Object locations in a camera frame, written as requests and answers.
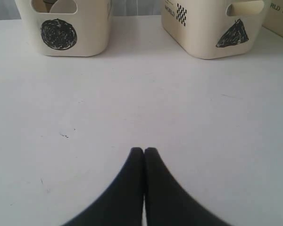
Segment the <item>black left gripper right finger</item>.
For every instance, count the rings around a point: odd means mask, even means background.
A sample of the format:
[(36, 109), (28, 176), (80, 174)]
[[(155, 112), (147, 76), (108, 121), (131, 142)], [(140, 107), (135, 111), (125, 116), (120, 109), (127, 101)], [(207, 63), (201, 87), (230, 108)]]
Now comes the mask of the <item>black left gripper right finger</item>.
[(149, 226), (225, 226), (193, 199), (165, 166), (158, 150), (144, 151), (145, 210)]

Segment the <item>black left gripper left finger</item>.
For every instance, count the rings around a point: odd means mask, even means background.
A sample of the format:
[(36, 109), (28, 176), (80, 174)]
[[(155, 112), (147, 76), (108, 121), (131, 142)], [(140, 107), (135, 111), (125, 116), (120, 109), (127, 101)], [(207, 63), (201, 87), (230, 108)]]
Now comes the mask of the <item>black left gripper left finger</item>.
[(133, 147), (112, 183), (66, 226), (141, 226), (145, 193), (144, 152)]

